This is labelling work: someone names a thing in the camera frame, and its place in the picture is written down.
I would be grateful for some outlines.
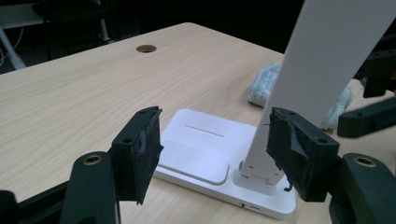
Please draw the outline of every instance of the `gray cloth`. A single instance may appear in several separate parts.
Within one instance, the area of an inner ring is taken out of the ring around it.
[[[259,74],[251,83],[247,94],[247,99],[251,103],[261,107],[265,106],[279,70],[280,65],[278,63],[269,63],[260,70]],[[344,113],[350,102],[352,102],[352,99],[353,93],[349,87],[346,87],[341,93],[340,97],[337,99],[335,105],[320,123],[319,128],[324,130],[336,129],[338,117]]]

